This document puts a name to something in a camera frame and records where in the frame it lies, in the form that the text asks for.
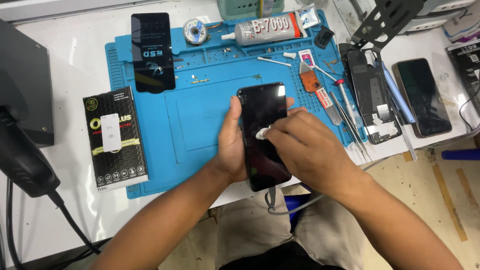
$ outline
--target white table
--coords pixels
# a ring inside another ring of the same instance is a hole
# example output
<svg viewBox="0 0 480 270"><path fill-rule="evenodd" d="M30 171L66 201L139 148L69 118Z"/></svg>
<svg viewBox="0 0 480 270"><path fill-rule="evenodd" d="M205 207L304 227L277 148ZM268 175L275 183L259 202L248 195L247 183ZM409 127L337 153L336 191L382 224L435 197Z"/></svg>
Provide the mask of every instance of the white table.
<svg viewBox="0 0 480 270"><path fill-rule="evenodd" d="M294 0L286 1L285 11L300 8ZM332 2L324 9L329 25L336 31L338 41L348 37L338 12ZM130 33L130 15L145 12L168 12L171 27L182 27L188 18L206 15L212 22L220 21L216 0L183 0L165 2L107 12L82 14L55 20L18 26L18 29L46 46L50 53L55 120L55 145L42 149L50 161L61 185L57 189L80 228L92 241L99 241L115 233L142 207L157 195L129 200L125 189L99 194L96 190L92 159L89 151L82 98L110 91L104 45L114 37ZM462 135L465 125L458 116L459 104L466 101L458 77L445 53L450 44L440 29L424 34L395 37L382 50L386 66L397 61L424 57L436 78L448 73L447 82L437 79L440 91L448 102L447 109L453 131L426 139L414 136L411 127L408 135L415 148ZM467 105L465 118L472 126L479 119L471 105ZM380 159L407 151L402 137L377 146L367 143L372 159ZM364 163L357 153L349 153L356 164ZM284 185L297 183L292 179ZM6 192L6 177L0 175L0 193ZM254 193L245 183L230 186L213 204L223 205ZM59 209L47 196L30 198L15 186L13 193L13 227L19 257L23 262L45 257L83 245L70 228ZM5 197L0 199L1 230L6 242ZM8 249L7 265L12 262Z"/></svg>

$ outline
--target pants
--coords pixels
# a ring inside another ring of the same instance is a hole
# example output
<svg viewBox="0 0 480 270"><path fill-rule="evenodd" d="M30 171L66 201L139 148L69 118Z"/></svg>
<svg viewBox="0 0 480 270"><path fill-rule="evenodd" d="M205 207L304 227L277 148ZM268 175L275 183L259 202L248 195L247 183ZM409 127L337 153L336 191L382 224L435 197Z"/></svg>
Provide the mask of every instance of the pants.
<svg viewBox="0 0 480 270"><path fill-rule="evenodd" d="M353 215L335 200L324 196L303 209L293 234L289 216L270 215L267 208L263 194L220 208L216 269L289 241L299 243L319 264L363 269L365 234ZM275 212L287 211L280 189L276 191L275 208Z"/></svg>

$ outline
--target white cap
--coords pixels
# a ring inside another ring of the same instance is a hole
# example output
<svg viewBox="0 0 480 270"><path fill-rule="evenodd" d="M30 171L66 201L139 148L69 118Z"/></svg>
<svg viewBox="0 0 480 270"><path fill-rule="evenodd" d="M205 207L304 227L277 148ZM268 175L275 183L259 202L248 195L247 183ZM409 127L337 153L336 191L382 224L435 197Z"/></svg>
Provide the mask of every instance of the white cap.
<svg viewBox="0 0 480 270"><path fill-rule="evenodd" d="M295 59L295 57L297 57L297 53L296 53L296 52L294 52L294 53L284 52L284 53L283 53L283 56L289 57L289 58L291 58L291 59Z"/></svg>
<svg viewBox="0 0 480 270"><path fill-rule="evenodd" d="M225 39L235 39L235 33L222 35L222 40L225 40Z"/></svg>

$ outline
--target phone frame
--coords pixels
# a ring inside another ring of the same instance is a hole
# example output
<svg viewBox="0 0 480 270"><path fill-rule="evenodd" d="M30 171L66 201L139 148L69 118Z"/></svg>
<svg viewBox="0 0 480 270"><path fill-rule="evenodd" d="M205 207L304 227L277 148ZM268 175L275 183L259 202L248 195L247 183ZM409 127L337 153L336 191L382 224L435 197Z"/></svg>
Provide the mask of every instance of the phone frame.
<svg viewBox="0 0 480 270"><path fill-rule="evenodd" d="M410 111L412 112L413 114L413 117L415 118L415 124L412 124L412 129L413 129L413 133L415 134L415 136L417 138L428 138L428 137L433 137L433 136L437 136L437 135L441 135L441 134L445 134L445 133L449 133L453 130L453 125L452 125L452 122L449 120L450 122L450 130L447 130L445 132L441 132L441 133L436 133L436 134L432 134L432 135L423 135L421 134L420 132L420 127L419 127L419 123L417 121L417 114L415 113L411 103L410 103L410 99L408 98L408 95L407 95L407 91L405 90L405 85L403 84L403 80L402 80L402 76L400 75L400 71L398 69L398 64L400 63L404 63L404 62L411 62L411 61L416 61L416 60L425 60L427 61L428 63L428 60L426 58L415 58L415 59L410 59L410 60L405 60L405 61L400 61L400 62L397 62L395 64L392 65L392 72L393 72L393 75L395 77L395 80L396 80L396 84L398 86L398 90L400 91L400 93L402 94L402 97L405 99L405 101L407 102L407 105L408 107L410 108ZM432 78L433 78L433 84L435 85L435 91L437 93L440 93L440 91L438 90L438 86L437 86L437 83L435 82L435 77L433 76L433 72L432 72L432 68L430 67L430 63L428 63L428 69L430 71L430 73L432 74Z"/></svg>
<svg viewBox="0 0 480 270"><path fill-rule="evenodd" d="M263 85L256 85L256 86L248 86L248 87L242 87L240 89L238 89L237 91L237 97L240 99L240 103L242 103L242 98L240 96L242 91L245 90L245 89L251 89L251 88L261 88L261 87L265 87L265 86L285 86L282 82L276 82L276 83L269 83L269 84L263 84ZM285 94L285 104L287 103L287 95ZM241 132L242 132L242 140L243 140L243 149L245 151L245 166L246 166L246 169L247 169L247 175L248 175L248 185L250 186L250 189L254 192L257 192L257 191L261 191L261 190L264 190L266 188L270 188L272 186L269 186L269 187L264 187L264 188L254 188L254 185L252 185L251 183L251 179L252 179L252 172L251 172L251 166L250 166L250 163L249 163L249 160L248 160L248 149L246 147L247 145L247 140L245 138L245 131L244 131L244 126L243 126L243 115L240 115L240 128L241 128ZM291 177L292 175L290 174L290 179L284 181L284 182L281 182L281 183L277 183L277 184L283 184L285 182L288 182L291 180Z"/></svg>

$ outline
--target left hand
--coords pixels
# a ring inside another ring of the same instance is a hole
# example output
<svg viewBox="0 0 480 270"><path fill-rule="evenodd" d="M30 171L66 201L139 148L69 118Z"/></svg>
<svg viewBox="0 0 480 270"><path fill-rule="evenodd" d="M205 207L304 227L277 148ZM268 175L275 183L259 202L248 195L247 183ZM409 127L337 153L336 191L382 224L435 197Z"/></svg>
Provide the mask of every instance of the left hand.
<svg viewBox="0 0 480 270"><path fill-rule="evenodd" d="M287 108L290 108L295 100L288 97L286 102ZM298 107L288 110L287 114L290 115L300 110L307 111L305 107ZM243 138L239 126L240 115L240 100L237 96L232 96L230 109L225 114L222 129L218 134L218 153L213 158L214 166L224 173L232 183L245 181L248 178Z"/></svg>

